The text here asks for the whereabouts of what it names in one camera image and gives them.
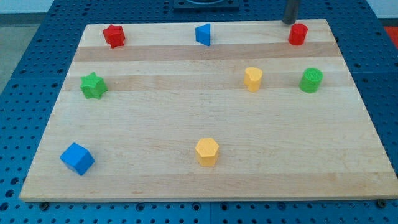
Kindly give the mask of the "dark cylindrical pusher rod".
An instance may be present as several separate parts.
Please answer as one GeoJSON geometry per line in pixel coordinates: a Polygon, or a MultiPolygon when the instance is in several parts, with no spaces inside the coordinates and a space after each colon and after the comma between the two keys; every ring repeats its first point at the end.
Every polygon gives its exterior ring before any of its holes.
{"type": "Polygon", "coordinates": [[[292,25],[295,23],[299,13],[301,0],[287,0],[282,22],[287,25],[292,25]]]}

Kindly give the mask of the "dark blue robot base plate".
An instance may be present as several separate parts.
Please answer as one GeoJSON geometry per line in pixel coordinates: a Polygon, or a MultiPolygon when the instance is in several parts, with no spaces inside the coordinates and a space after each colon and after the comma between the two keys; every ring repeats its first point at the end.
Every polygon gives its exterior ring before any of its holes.
{"type": "Polygon", "coordinates": [[[239,9],[240,0],[173,0],[175,10],[239,9]]]}

